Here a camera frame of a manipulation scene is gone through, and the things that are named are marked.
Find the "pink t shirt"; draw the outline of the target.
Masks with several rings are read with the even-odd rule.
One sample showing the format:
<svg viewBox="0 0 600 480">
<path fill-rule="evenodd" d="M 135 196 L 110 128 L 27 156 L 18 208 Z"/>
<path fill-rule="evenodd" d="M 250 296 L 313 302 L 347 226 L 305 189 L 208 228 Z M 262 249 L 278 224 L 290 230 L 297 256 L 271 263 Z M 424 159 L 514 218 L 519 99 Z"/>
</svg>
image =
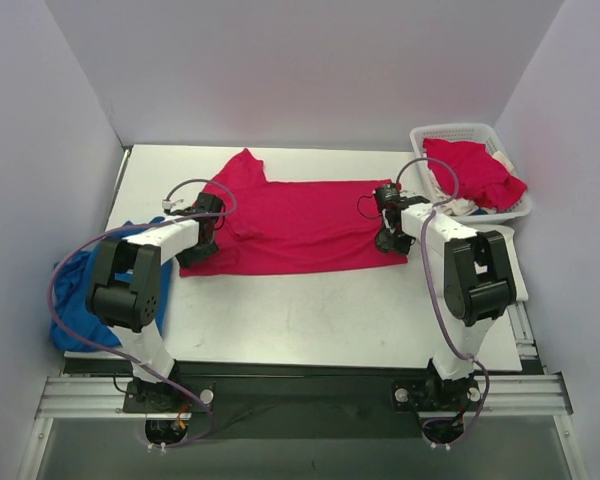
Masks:
<svg viewBox="0 0 600 480">
<path fill-rule="evenodd" d="M 513 207 L 527 190 L 523 181 L 492 158 L 484 144 L 425 138 L 423 147 L 427 157 L 442 161 L 455 172 L 457 198 L 501 212 Z"/>
<path fill-rule="evenodd" d="M 383 180 L 270 181 L 249 150 L 234 155 L 204 190 L 236 211 L 216 234 L 218 252 L 182 277 L 286 275 L 379 268 L 407 259 L 375 247 L 369 196 Z"/>
</svg>

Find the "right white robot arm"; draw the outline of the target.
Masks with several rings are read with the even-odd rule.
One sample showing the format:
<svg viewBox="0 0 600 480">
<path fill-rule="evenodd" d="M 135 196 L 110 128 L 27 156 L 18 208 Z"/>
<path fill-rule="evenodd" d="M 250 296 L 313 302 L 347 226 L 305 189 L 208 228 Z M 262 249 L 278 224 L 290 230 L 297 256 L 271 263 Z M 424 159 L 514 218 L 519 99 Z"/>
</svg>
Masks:
<svg viewBox="0 0 600 480">
<path fill-rule="evenodd" d="M 459 395 L 456 381 L 474 371 L 492 325 L 517 300 L 505 237 L 463 225 L 425 198 L 401 194 L 395 183 L 376 188 L 372 197 L 381 218 L 376 249 L 406 255 L 414 244 L 420 246 L 445 342 L 431 359 L 437 374 L 425 380 L 423 395 L 431 406 L 445 408 Z"/>
</svg>

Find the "blue t shirt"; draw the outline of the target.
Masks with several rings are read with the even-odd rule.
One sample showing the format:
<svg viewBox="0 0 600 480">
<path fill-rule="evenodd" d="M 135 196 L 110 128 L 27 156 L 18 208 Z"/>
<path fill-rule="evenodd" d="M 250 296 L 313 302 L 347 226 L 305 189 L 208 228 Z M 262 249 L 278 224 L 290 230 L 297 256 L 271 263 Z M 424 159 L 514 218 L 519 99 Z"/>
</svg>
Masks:
<svg viewBox="0 0 600 480">
<path fill-rule="evenodd" d="M 114 232 L 111 237 L 123 238 L 144 232 L 145 228 Z M 89 313 L 85 299 L 93 273 L 98 247 L 82 249 L 60 270 L 54 281 L 55 307 L 60 319 L 78 335 L 109 348 L 121 348 L 118 338 L 98 318 Z M 173 261 L 161 266 L 160 301 L 156 325 L 160 335 L 164 333 L 168 296 L 171 288 Z M 51 320 L 50 337 L 55 347 L 62 351 L 90 353 L 97 349 L 69 335 Z"/>
</svg>

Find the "white folded t shirt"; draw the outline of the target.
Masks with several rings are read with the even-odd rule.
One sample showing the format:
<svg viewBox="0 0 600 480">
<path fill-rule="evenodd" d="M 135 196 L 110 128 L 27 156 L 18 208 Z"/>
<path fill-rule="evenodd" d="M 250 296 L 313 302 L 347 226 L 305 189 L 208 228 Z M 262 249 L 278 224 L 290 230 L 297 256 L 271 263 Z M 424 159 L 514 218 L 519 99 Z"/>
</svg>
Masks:
<svg viewBox="0 0 600 480">
<path fill-rule="evenodd" d="M 518 255 L 515 249 L 514 244 L 514 234 L 515 231 L 513 228 L 505 226 L 505 225 L 497 225 L 497 224 L 477 224 L 475 229 L 481 232 L 488 231 L 496 231 L 500 233 L 505 240 L 507 252 L 509 255 L 511 271 L 513 274 L 513 279 L 516 287 L 516 301 L 517 302 L 526 302 L 529 300 L 529 293 L 525 284 L 525 281 L 522 276 Z"/>
</svg>

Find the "white plastic basket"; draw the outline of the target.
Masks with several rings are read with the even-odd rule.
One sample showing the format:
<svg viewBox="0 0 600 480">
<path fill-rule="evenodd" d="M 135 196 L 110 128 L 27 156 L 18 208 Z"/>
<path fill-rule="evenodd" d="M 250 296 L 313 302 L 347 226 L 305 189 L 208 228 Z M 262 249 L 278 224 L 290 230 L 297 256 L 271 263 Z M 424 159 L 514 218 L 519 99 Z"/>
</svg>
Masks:
<svg viewBox="0 0 600 480">
<path fill-rule="evenodd" d="M 527 185 L 492 127 L 422 126 L 410 132 L 410 140 L 424 196 L 442 201 L 444 213 L 464 224 L 503 224 L 531 213 Z"/>
</svg>

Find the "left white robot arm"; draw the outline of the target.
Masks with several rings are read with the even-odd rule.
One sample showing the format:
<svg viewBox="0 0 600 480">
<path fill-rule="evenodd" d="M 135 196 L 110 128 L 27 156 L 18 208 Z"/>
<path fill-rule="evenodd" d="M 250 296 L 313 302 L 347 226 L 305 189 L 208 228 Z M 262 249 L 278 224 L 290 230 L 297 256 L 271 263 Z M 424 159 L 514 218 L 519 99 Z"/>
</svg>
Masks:
<svg viewBox="0 0 600 480">
<path fill-rule="evenodd" d="M 162 412 L 180 404 L 183 390 L 170 379 L 176 361 L 157 326 L 162 267 L 175 260 L 188 268 L 216 254 L 216 223 L 224 212 L 220 197 L 200 193 L 192 206 L 167 216 L 163 226 L 107 237 L 97 247 L 86 309 L 134 358 L 134 380 L 148 386 L 147 400 Z"/>
</svg>

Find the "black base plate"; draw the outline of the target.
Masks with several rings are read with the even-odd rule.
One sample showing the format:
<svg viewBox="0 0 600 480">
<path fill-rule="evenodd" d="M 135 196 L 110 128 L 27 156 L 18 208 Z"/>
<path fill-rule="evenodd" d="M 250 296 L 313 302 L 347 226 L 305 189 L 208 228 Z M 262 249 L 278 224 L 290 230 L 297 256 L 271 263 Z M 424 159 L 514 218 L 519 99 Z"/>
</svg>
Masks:
<svg viewBox="0 0 600 480">
<path fill-rule="evenodd" d="M 145 414 L 149 440 L 176 443 L 210 427 L 213 439 L 402 439 L 451 443 L 481 409 L 479 377 L 442 380 L 424 369 L 177 365 L 180 384 L 131 380 L 123 410 Z"/>
</svg>

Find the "aluminium frame rail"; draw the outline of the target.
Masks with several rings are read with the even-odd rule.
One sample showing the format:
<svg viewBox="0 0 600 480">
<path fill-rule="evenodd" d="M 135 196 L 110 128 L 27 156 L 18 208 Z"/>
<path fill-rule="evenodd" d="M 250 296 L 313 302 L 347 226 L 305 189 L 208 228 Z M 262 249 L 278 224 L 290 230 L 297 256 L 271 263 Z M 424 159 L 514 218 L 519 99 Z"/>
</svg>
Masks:
<svg viewBox="0 0 600 480">
<path fill-rule="evenodd" d="M 150 452 L 188 440 L 389 440 L 415 438 L 448 451 L 490 417 L 572 413 L 563 378 L 528 359 L 519 373 L 478 372 L 443 381 L 432 369 L 182 363 L 183 391 L 146 386 L 120 362 L 73 360 L 49 378 L 19 471 L 36 478 L 63 419 L 134 420 Z"/>
</svg>

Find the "pink t shirt in basket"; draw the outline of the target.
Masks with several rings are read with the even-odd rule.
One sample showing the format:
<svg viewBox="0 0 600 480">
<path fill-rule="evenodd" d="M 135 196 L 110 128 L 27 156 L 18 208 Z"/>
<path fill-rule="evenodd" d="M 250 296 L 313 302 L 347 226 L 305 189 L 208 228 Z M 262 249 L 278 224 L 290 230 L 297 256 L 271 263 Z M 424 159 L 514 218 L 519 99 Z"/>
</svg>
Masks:
<svg viewBox="0 0 600 480">
<path fill-rule="evenodd" d="M 501 212 L 513 207 L 527 190 L 523 181 L 492 158 L 484 144 L 425 138 L 423 147 L 427 157 L 442 161 L 455 172 L 457 198 Z"/>
</svg>

